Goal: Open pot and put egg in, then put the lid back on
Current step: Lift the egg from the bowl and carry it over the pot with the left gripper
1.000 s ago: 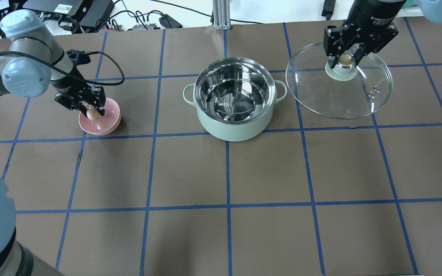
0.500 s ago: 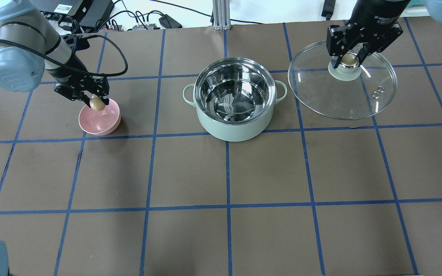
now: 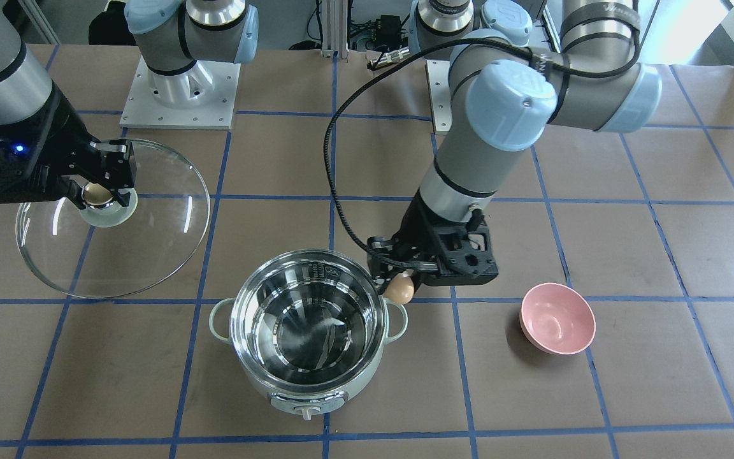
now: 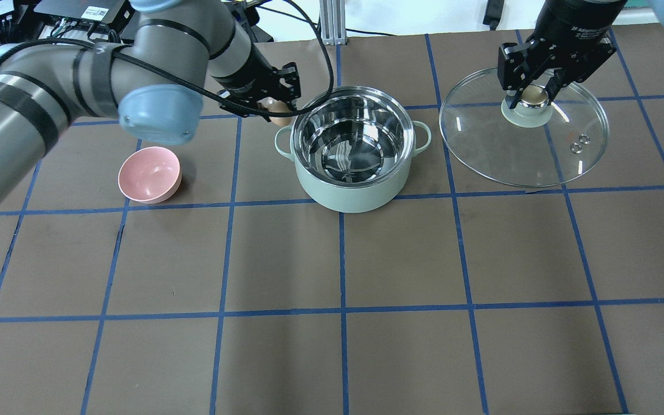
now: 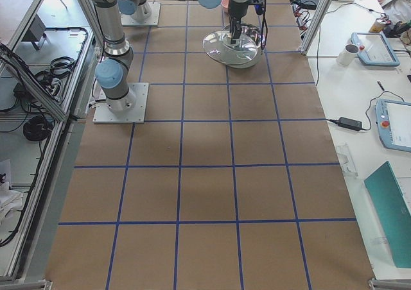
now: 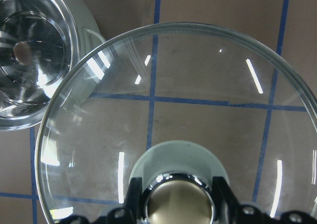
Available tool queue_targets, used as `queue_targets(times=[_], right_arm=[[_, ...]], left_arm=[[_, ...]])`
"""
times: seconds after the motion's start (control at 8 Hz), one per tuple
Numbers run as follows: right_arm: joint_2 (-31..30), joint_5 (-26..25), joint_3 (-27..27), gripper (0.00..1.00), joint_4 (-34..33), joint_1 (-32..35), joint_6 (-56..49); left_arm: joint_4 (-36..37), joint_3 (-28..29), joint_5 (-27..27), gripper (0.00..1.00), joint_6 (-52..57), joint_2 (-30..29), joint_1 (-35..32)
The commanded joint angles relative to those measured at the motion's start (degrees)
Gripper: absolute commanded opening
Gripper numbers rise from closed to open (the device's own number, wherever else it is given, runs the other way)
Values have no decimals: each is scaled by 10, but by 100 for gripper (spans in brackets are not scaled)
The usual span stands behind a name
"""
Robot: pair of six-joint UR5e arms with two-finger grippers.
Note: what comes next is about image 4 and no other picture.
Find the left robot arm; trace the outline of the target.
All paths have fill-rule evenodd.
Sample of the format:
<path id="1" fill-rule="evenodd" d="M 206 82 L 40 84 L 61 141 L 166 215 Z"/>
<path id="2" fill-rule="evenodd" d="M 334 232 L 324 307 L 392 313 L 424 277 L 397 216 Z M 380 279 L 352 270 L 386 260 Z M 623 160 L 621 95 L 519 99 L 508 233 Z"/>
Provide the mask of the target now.
<path id="1" fill-rule="evenodd" d="M 140 13 L 132 45 L 40 39 L 0 56 L 0 203 L 81 116 L 182 144 L 203 97 L 239 116 L 293 115 L 297 66 L 272 66 L 223 2 L 132 6 Z"/>

